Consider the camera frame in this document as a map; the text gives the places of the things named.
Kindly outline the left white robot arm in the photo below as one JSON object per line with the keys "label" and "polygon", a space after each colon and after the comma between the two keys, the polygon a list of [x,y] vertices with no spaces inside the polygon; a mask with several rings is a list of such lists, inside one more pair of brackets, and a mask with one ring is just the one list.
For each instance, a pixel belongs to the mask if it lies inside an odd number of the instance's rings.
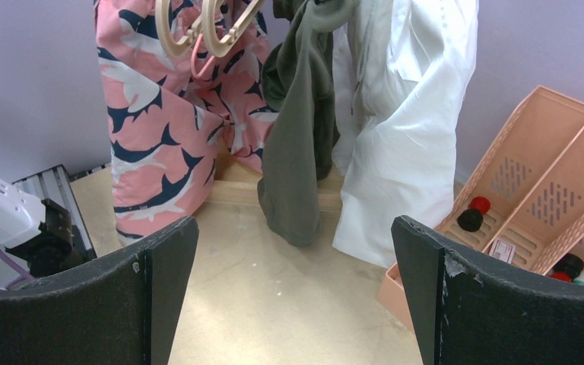
{"label": "left white robot arm", "polygon": [[95,259],[62,165],[9,183],[0,178],[0,258],[22,281]]}

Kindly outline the pink patterned shorts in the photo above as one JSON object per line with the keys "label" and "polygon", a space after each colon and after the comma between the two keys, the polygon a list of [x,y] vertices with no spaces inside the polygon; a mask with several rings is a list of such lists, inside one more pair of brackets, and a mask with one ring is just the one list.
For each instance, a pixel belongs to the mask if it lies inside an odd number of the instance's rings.
{"label": "pink patterned shorts", "polygon": [[192,77],[192,47],[168,56],[153,1],[94,2],[95,43],[111,144],[113,211],[130,245],[208,197],[221,149],[260,171],[275,111],[262,96],[269,54],[261,13],[225,57]]}

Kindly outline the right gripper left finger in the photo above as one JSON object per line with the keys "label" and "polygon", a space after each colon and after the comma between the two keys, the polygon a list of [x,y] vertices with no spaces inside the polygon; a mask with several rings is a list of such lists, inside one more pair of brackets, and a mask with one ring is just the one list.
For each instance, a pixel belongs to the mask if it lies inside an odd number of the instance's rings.
{"label": "right gripper left finger", "polygon": [[0,290],[0,364],[166,364],[198,242],[185,217],[98,259]]}

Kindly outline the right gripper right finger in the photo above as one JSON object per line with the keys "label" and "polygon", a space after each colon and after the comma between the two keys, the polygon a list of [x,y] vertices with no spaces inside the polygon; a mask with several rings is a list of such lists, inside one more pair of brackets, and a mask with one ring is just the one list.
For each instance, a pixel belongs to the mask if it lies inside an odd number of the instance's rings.
{"label": "right gripper right finger", "polygon": [[425,364],[584,364],[584,286],[501,262],[408,216],[391,232]]}

